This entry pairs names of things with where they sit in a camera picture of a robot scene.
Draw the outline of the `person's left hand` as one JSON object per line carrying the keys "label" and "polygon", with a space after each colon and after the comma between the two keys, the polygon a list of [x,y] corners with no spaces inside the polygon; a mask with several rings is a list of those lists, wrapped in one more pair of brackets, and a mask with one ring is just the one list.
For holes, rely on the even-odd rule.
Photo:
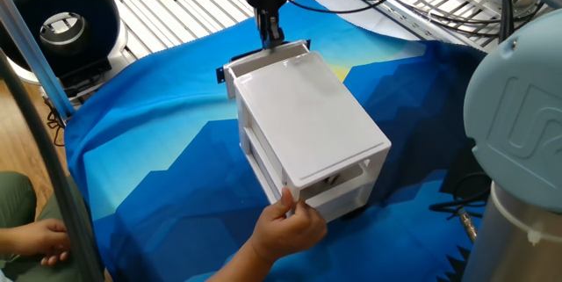
{"label": "person's left hand", "polygon": [[71,251],[63,221],[47,219],[15,228],[1,229],[1,252],[19,256],[42,255],[42,265],[65,261]]}

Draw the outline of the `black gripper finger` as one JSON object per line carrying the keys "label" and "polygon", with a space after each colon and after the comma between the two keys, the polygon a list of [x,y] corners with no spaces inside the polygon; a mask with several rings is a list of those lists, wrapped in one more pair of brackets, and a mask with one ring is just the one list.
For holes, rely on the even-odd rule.
{"label": "black gripper finger", "polygon": [[269,48],[282,45],[285,41],[285,34],[279,26],[279,16],[277,12],[272,12],[269,18]]}
{"label": "black gripper finger", "polygon": [[266,11],[256,12],[256,24],[257,24],[258,31],[260,33],[260,39],[263,45],[263,49],[268,49],[270,47],[270,36],[269,36],[270,20]]}

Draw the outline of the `person's right hand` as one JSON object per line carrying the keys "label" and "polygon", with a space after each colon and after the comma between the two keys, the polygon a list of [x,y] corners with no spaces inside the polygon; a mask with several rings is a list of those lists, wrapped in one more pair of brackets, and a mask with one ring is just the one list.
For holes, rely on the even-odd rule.
{"label": "person's right hand", "polygon": [[304,200],[295,201],[290,190],[282,190],[281,199],[264,208],[249,246],[266,263],[311,249],[327,234],[321,214]]}

